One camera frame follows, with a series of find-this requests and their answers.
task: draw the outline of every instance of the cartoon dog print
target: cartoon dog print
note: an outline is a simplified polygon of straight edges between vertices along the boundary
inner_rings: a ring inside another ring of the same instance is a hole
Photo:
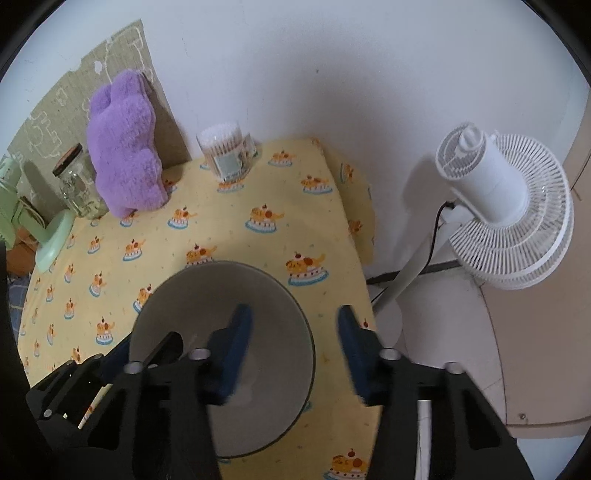
[[[88,287],[88,291],[90,294],[98,298],[100,297],[100,291],[107,286],[107,283],[103,279],[103,272],[95,274],[95,277],[92,280],[92,283]]]
[[[183,230],[189,226],[189,219],[197,216],[196,213],[189,213],[187,206],[182,209],[177,208],[174,211],[173,216],[168,220],[168,226],[170,228],[176,228],[177,230]]]
[[[134,222],[134,216],[135,216],[135,211],[131,212],[128,216],[123,217],[120,221],[119,224],[121,226],[124,226],[126,228],[130,227],[131,225],[133,225]]]
[[[77,364],[81,364],[82,363],[82,354],[80,353],[80,347],[77,346],[76,348],[72,349],[72,354],[70,355],[70,358],[72,360],[74,360]]]
[[[195,247],[187,252],[187,265],[185,268],[191,267],[192,265],[213,262],[212,254],[216,250],[217,245],[211,248],[205,248],[195,244]]]
[[[312,137],[312,145],[314,145],[318,150],[320,150],[320,153],[324,155],[324,149],[322,148],[320,140],[318,140],[316,137]]]
[[[109,345],[113,342],[113,328],[115,322],[108,323],[105,318],[102,317],[101,321],[96,324],[96,343],[99,345]]]
[[[320,179],[318,177],[312,177],[312,175],[308,175],[300,183],[304,186],[304,192],[310,193],[312,195],[323,195],[325,193],[332,192],[329,179]]]
[[[292,155],[285,150],[281,150],[278,153],[273,153],[273,156],[267,163],[269,165],[273,165],[274,167],[291,167],[293,165],[294,158],[296,158],[296,155]]]
[[[164,184],[164,189],[166,190],[166,193],[168,193],[169,195],[172,195],[173,192],[177,189],[176,181],[164,179],[162,183]]]
[[[274,213],[267,204],[264,204],[262,207],[254,207],[251,210],[251,217],[244,225],[257,233],[273,233],[277,231],[276,220],[283,217],[283,213]]]
[[[72,320],[72,318],[74,318],[74,307],[75,306],[76,306],[76,304],[72,301],[72,299],[70,299],[69,301],[66,302],[66,311],[64,312],[64,318],[66,320]]]
[[[141,288],[139,290],[138,297],[134,301],[134,310],[136,312],[141,312],[143,306],[148,301],[148,298],[152,296],[152,284],[149,284],[146,288]]]
[[[50,323],[47,329],[47,343],[53,345],[53,338],[56,335],[56,331],[54,330],[53,324]]]
[[[359,231],[361,230],[361,227],[363,227],[361,220],[350,220],[349,221],[349,233],[352,236],[356,236],[359,233]]]
[[[100,250],[100,238],[98,238],[96,236],[90,241],[90,245],[89,245],[88,251],[86,253],[88,253],[89,255],[92,255],[92,254],[97,253],[99,250]]]
[[[323,281],[329,276],[328,271],[322,266],[325,258],[324,254],[312,258],[303,257],[296,252],[294,258],[285,264],[290,274],[287,283],[293,287],[302,287]]]
[[[73,275],[74,273],[76,273],[76,272],[74,271],[74,264],[73,264],[73,263],[71,263],[70,265],[68,265],[68,266],[66,267],[66,273],[64,273],[64,281],[65,281],[66,283],[70,283],[70,282],[72,281],[72,275]]]
[[[348,163],[342,163],[340,165],[339,179],[341,183],[353,182],[353,172],[355,169]]]
[[[132,260],[137,260],[139,257],[142,256],[142,246],[146,243],[146,240],[142,240],[138,242],[131,239],[131,242],[125,246],[125,255],[123,256],[124,262],[131,262]]]
[[[231,180],[231,181],[221,181],[217,186],[217,191],[219,193],[232,193],[238,192],[242,190],[244,185],[242,183],[242,179],[239,180]]]
[[[330,470],[324,474],[326,480],[364,479],[368,463],[359,458],[351,449],[347,455],[336,455],[330,464]]]

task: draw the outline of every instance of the jar lid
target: jar lid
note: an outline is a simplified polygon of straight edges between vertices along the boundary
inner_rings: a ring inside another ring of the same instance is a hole
[[[72,161],[80,154],[82,151],[82,145],[76,144],[71,149],[69,149],[63,156],[60,158],[60,161],[57,162],[55,168],[52,170],[52,173],[59,177],[67,166],[72,163]]]

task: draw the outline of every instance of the gray bowl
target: gray bowl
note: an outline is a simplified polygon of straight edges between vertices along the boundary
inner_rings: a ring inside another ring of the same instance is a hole
[[[239,303],[250,305],[252,335],[234,395],[210,406],[220,457],[247,455],[278,440],[306,406],[314,380],[310,326],[294,297],[272,276],[219,261],[185,268],[160,285],[135,321],[130,361],[143,361],[170,331],[184,353],[205,347]]]

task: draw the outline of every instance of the fan guard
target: fan guard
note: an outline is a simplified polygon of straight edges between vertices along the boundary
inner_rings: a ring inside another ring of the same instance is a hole
[[[502,228],[472,220],[450,237],[450,243],[476,278],[517,290],[545,279],[563,259],[573,236],[573,201],[562,166],[540,142],[508,134],[499,135],[495,143],[524,176],[527,210],[517,223]]]

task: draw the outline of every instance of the mint green fan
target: mint green fan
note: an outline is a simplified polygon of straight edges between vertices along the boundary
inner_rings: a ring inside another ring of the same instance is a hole
[[[0,239],[7,250],[14,247],[17,229],[22,226],[39,242],[35,262],[39,272],[45,272],[57,258],[74,224],[74,213],[62,210],[45,227],[41,216],[17,193],[17,183],[21,179],[21,166],[18,161],[4,157],[0,161]]]

